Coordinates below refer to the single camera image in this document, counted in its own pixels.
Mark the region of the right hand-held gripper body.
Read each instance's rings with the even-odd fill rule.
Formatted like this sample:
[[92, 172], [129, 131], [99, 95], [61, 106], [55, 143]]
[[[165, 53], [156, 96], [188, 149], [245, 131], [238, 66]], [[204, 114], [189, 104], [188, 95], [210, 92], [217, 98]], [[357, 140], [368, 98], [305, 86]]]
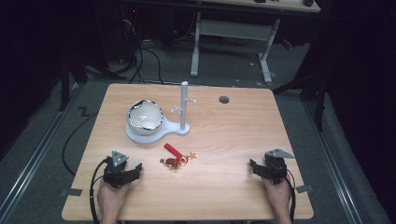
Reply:
[[270, 171], [269, 179], [272, 179], [275, 185], [279, 184], [287, 176], [288, 169], [285, 159], [293, 158], [293, 155], [280, 148], [267, 151], [264, 154], [265, 165]]

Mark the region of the black metal stand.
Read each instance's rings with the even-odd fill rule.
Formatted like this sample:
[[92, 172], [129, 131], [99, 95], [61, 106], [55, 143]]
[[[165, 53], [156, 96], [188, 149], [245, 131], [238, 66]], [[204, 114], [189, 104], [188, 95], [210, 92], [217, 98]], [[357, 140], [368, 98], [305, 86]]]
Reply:
[[314, 122], [316, 127], [322, 132], [322, 117], [325, 109], [325, 93], [328, 80], [328, 73], [313, 73], [311, 75], [297, 77], [293, 81], [273, 89], [273, 94], [280, 94], [286, 90], [301, 89], [300, 99], [303, 102], [315, 100], [316, 109]]
[[123, 77], [116, 75], [111, 72], [108, 68], [95, 63], [88, 58], [77, 54], [77, 53], [67, 53], [62, 60], [62, 72], [61, 72], [61, 111], [65, 111], [68, 106], [71, 96], [70, 96], [70, 78], [72, 76], [77, 84], [85, 84], [88, 81], [87, 72], [85, 71], [85, 66], [88, 65], [93, 69], [101, 72], [107, 77], [112, 79], [123, 79]]

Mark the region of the person's left hand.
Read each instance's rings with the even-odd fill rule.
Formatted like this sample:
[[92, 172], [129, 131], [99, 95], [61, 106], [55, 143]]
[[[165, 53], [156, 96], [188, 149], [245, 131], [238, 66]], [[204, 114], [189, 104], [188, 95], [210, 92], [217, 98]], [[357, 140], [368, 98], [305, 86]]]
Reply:
[[101, 181], [97, 193], [97, 200], [102, 214], [101, 219], [106, 217], [116, 217], [118, 219], [129, 189], [130, 185], [115, 189], [104, 180]]

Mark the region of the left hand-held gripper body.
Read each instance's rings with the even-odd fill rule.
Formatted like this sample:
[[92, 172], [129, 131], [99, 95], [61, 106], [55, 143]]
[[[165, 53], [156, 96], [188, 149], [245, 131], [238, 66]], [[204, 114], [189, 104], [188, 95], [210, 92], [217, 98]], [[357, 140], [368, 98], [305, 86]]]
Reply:
[[124, 185], [124, 169], [129, 157], [116, 150], [106, 160], [106, 168], [103, 179], [112, 188], [119, 189]]

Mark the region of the person's right hand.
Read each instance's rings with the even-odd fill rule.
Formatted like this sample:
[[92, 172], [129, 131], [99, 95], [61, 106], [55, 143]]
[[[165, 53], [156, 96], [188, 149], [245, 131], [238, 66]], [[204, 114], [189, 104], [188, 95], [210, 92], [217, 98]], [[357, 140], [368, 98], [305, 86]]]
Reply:
[[262, 180], [266, 190], [266, 197], [273, 209], [276, 217], [290, 217], [290, 185], [286, 179], [282, 179], [279, 184], [274, 184], [272, 180], [264, 178]]

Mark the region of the white-framed wooden desk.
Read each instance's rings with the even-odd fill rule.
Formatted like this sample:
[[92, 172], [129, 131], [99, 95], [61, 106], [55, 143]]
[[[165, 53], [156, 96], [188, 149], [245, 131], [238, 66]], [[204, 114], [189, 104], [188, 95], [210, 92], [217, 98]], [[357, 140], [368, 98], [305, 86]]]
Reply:
[[[297, 13], [298, 15], [317, 15], [320, 7], [314, 0], [311, 7], [306, 7], [303, 0], [197, 0], [199, 7], [203, 5], [216, 5], [237, 7], [238, 9], [258, 9], [267, 10], [274, 13]], [[202, 19], [201, 13], [196, 13], [194, 49], [191, 58], [191, 76], [197, 77], [199, 74], [200, 62], [200, 37], [202, 35], [230, 37], [245, 40], [263, 41], [265, 46], [262, 52], [258, 53], [258, 60], [262, 70], [262, 77], [265, 83], [271, 83], [271, 72], [268, 68], [267, 57], [273, 45], [280, 17], [275, 16], [271, 25], [263, 25], [252, 22], [222, 21], [221, 19]]]

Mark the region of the metal floor rail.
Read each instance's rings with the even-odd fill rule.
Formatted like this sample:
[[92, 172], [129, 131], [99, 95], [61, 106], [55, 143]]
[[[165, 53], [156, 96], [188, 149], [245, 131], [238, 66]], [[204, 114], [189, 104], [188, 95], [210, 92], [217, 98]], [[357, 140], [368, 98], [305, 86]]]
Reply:
[[6, 224], [46, 156], [53, 136], [60, 127], [70, 104], [79, 95], [83, 84], [73, 84], [61, 104], [61, 85], [28, 119], [27, 126], [0, 161], [0, 224]]
[[344, 208], [349, 224], [362, 224], [361, 215], [357, 210], [357, 207], [352, 199], [351, 192], [347, 187], [340, 169], [332, 155], [330, 145], [327, 142], [324, 132], [321, 131], [316, 124], [313, 106], [310, 103], [303, 103], [303, 107], [319, 141], [323, 160], [327, 166], [329, 175], [332, 179], [338, 198]]

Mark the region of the red keychain with charms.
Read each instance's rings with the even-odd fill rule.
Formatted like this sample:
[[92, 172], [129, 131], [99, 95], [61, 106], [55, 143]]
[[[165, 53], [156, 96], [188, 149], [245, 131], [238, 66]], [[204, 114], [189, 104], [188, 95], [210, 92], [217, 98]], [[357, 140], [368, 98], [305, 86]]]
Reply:
[[163, 147], [167, 151], [169, 151], [173, 155], [173, 157], [167, 159], [160, 159], [160, 163], [170, 168], [178, 169], [179, 167], [186, 165], [189, 161], [192, 161], [196, 158], [195, 153], [190, 152], [188, 155], [184, 155], [168, 143], [164, 144]]

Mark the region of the white bowl with silver rim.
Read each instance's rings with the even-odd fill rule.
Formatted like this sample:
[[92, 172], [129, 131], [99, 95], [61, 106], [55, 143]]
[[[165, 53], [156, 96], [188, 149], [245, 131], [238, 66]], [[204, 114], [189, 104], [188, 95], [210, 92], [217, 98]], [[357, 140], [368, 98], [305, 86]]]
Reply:
[[163, 111], [149, 99], [139, 100], [129, 108], [126, 120], [134, 133], [146, 136], [159, 131], [163, 124]]

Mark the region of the white peg stand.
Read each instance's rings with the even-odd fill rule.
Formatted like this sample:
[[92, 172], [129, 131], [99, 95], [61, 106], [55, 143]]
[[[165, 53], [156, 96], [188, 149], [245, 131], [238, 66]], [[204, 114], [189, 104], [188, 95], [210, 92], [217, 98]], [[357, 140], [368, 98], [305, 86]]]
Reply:
[[158, 132], [146, 136], [138, 135], [134, 133], [128, 126], [126, 120], [125, 132], [127, 136], [134, 142], [139, 144], [151, 144], [159, 141], [163, 137], [168, 134], [178, 134], [178, 135], [186, 135], [190, 132], [191, 126], [187, 122], [187, 104], [188, 102], [195, 102], [194, 99], [188, 98], [188, 85], [187, 81], [183, 81], [181, 86], [181, 94], [180, 94], [180, 107], [175, 106], [173, 112], [177, 112], [179, 114], [179, 121], [175, 122], [170, 120], [163, 113], [163, 124], [161, 125]]

